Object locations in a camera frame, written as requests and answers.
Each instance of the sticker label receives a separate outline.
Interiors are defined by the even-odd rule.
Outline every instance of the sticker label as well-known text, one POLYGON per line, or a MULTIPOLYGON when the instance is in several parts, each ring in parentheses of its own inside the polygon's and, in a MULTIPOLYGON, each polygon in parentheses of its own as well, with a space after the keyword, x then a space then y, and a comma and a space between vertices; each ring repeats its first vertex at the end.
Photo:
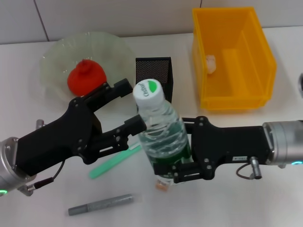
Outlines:
POLYGON ((235 156, 232 157, 232 161, 247 161, 247 156, 235 156))

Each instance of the white bottle cap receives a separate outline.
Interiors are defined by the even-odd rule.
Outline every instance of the white bottle cap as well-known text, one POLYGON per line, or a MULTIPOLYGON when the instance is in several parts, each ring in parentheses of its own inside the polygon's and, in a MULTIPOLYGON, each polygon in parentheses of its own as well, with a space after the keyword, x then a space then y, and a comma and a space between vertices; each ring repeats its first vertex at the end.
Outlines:
POLYGON ((145 79, 137 83, 133 96, 138 107, 156 107, 164 101, 162 86, 155 79, 145 79))

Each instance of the white tabletop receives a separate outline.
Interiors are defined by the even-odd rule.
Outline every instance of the white tabletop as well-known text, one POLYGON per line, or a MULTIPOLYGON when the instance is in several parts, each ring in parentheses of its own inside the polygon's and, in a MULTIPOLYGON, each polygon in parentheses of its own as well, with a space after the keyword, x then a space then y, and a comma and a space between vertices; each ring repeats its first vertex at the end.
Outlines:
MULTIPOLYGON (((125 38, 137 57, 170 56, 173 65, 173 106, 183 117, 206 115, 220 127, 261 125, 263 122, 303 119, 303 99, 297 80, 303 72, 303 27, 267 28, 265 35, 277 61, 272 99, 265 107, 241 114, 213 114, 197 105, 191 61, 192 34, 125 38)), ((0 138, 22 137, 59 118, 67 106, 38 82, 38 61, 52 43, 0 45, 0 138)), ((97 111, 105 131, 136 114, 131 95, 97 111)), ((240 165, 223 165, 211 181, 175 186, 167 193, 154 187, 153 171, 140 151, 103 176, 91 180, 89 171, 104 162, 83 164, 70 158, 55 182, 26 197, 12 191, 0 198, 1 226, 17 227, 284 227, 301 226, 303 166, 262 166, 263 178, 248 181, 236 176, 240 165), (73 217, 67 209, 127 193, 143 200, 73 217)), ((36 180, 53 176, 59 164, 36 180)), ((249 174, 250 168, 243 170, 249 174)))

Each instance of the yellow storage box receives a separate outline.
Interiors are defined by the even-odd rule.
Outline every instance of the yellow storage box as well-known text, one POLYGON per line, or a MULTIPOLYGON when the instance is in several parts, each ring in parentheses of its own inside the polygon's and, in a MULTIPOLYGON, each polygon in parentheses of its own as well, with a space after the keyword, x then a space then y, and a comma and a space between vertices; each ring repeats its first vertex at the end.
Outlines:
POLYGON ((246 110, 271 98, 276 61, 253 7, 193 9, 192 47, 201 108, 246 110), (206 56, 216 70, 207 74, 206 56))

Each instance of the water bottle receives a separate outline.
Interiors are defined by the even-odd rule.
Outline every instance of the water bottle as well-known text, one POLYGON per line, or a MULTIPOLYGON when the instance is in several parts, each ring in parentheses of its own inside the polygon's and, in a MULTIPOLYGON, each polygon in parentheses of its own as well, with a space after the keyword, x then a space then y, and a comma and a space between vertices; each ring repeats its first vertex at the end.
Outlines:
MULTIPOLYGON (((139 140, 151 165, 190 162, 191 151, 184 123, 165 100, 160 82, 142 80, 134 87, 133 95, 138 113, 147 126, 147 130, 139 134, 139 140)), ((162 177, 173 178, 171 174, 162 177)))

